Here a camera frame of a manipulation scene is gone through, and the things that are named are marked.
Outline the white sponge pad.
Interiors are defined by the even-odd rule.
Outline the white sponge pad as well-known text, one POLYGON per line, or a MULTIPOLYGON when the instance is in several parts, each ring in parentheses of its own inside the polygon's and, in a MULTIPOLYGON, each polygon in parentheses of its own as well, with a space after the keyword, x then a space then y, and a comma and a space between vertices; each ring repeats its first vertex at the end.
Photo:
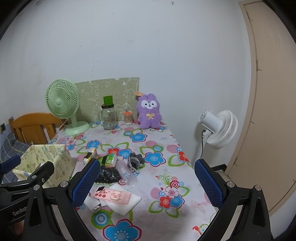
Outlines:
POLYGON ((101 209, 114 211, 122 216, 130 212, 140 201, 141 197, 115 183, 111 186, 99 186, 92 188, 86 196, 84 204, 92 212, 101 209))

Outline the yellow patterned fabric box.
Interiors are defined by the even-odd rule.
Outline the yellow patterned fabric box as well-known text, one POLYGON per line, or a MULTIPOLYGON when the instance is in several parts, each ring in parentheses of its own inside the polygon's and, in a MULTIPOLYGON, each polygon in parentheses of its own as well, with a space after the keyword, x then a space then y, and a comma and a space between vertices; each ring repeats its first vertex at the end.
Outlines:
POLYGON ((18 180, 26 180, 38 167, 46 162, 52 162, 54 173, 43 185, 44 188, 55 187, 62 181, 69 181, 75 163, 66 150, 65 145, 32 145, 21 156, 21 163, 13 169, 18 180))

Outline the black plastic bag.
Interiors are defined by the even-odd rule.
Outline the black plastic bag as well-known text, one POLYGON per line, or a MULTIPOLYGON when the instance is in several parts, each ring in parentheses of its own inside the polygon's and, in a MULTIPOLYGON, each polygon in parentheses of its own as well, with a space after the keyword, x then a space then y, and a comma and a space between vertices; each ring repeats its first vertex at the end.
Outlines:
POLYGON ((100 172, 95 180, 96 183, 116 183, 121 180, 121 176, 116 169, 100 169, 100 172))

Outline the sushi shaped toy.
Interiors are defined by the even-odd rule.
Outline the sushi shaped toy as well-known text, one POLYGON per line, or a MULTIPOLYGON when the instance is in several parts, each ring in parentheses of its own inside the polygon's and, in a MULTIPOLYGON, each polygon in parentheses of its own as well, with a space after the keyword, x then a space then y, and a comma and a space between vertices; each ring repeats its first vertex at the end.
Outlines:
POLYGON ((83 163, 86 165, 91 159, 97 158, 97 149, 93 148, 90 152, 88 152, 83 159, 83 163))

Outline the wooden bed headboard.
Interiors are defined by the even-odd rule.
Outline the wooden bed headboard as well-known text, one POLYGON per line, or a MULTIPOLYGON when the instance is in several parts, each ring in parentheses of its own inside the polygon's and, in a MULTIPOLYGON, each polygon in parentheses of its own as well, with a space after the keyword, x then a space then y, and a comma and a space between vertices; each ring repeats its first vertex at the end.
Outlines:
POLYGON ((63 128, 67 120, 50 113, 28 113, 18 118, 9 118, 9 125, 16 140, 35 145, 47 144, 53 139, 58 128, 63 128))

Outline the green tissue pack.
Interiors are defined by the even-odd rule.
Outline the green tissue pack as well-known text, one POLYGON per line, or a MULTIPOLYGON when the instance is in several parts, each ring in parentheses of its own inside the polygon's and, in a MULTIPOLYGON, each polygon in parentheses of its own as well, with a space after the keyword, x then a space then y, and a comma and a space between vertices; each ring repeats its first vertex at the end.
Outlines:
POLYGON ((118 160, 117 155, 112 153, 98 158, 100 164, 106 168, 114 168, 118 160))

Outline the purple plush bunny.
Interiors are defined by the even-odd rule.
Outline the purple plush bunny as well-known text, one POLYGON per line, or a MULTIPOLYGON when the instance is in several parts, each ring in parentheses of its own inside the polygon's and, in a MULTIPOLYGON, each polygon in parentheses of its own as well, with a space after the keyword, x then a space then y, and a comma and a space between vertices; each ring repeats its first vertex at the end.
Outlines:
POLYGON ((162 115, 160 114, 160 104, 156 96, 152 93, 138 98, 137 112, 139 126, 141 129, 161 127, 162 115))

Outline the clear plastic bag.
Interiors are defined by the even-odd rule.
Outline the clear plastic bag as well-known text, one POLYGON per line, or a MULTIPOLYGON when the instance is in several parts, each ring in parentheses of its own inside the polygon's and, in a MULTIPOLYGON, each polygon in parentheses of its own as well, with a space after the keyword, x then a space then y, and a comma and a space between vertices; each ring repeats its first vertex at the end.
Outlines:
POLYGON ((116 170, 121 176, 121 182, 128 186, 134 186, 137 184, 138 179, 129 166, 123 160, 118 160, 115 165, 116 170))

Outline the pink pig tissue pack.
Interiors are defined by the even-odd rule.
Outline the pink pig tissue pack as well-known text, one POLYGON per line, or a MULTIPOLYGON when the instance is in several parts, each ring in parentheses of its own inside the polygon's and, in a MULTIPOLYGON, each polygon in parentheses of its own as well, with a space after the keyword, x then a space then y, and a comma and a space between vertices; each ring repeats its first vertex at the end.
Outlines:
POLYGON ((90 194, 91 197, 117 204, 128 204, 132 194, 126 191, 100 187, 90 194))

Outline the green patterned board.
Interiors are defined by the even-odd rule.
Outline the green patterned board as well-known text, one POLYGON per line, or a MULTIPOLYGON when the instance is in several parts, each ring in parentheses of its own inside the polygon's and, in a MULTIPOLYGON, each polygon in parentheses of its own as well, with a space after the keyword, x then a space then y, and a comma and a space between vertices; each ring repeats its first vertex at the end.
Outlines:
POLYGON ((137 119, 137 99, 135 93, 139 90, 138 77, 125 77, 119 79, 101 79, 75 83, 80 105, 76 113, 78 121, 94 123, 100 121, 103 98, 112 96, 116 119, 123 120, 123 113, 127 110, 137 119))

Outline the green desk fan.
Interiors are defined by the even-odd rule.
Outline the green desk fan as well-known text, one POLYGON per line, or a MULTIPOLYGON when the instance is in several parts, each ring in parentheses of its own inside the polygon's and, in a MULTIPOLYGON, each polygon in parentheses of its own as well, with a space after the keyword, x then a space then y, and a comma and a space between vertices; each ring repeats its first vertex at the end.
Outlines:
POLYGON ((80 100, 75 84, 65 79, 55 80, 47 88, 45 100, 51 114, 59 119, 71 120, 71 123, 66 126, 65 133, 67 135, 75 136, 90 128, 88 122, 76 119, 80 100))

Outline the toothpick jar orange lid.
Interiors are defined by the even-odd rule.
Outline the toothpick jar orange lid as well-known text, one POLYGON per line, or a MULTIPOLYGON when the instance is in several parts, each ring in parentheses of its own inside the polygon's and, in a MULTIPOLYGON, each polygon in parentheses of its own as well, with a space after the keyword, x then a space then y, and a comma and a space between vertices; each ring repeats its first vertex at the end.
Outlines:
POLYGON ((126 125, 132 125, 133 124, 133 115, 132 112, 126 110, 123 113, 123 121, 126 125))

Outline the white standing fan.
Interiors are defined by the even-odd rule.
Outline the white standing fan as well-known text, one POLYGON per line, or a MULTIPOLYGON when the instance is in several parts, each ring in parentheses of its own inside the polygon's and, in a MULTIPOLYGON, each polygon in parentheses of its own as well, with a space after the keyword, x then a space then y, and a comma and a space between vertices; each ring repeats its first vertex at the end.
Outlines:
POLYGON ((238 129, 238 119, 230 110, 223 110, 217 115, 205 110, 199 117, 199 123, 206 128, 203 133, 205 143, 213 149, 225 147, 238 129))

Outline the floral tablecloth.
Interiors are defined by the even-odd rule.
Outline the floral tablecloth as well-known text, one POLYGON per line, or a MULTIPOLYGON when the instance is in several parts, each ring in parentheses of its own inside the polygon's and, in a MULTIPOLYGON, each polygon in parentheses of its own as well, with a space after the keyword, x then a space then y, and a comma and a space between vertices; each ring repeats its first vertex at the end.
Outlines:
POLYGON ((144 164, 137 181, 120 186, 141 197, 126 215, 108 207, 97 212, 80 206, 78 213, 97 240, 198 240, 216 211, 195 176, 192 165, 167 125, 143 130, 137 123, 119 123, 106 131, 99 123, 78 136, 64 131, 52 138, 53 144, 64 144, 77 162, 75 171, 83 168, 87 152, 117 154, 127 159, 141 154, 144 164))

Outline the blue plaid pillow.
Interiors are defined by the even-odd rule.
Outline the blue plaid pillow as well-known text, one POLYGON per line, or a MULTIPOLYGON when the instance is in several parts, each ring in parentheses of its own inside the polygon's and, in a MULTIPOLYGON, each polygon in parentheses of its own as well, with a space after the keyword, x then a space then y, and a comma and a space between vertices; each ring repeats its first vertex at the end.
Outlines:
POLYGON ((1 133, 1 163, 6 162, 15 155, 21 157, 29 147, 30 144, 18 141, 10 126, 6 125, 6 130, 1 133))

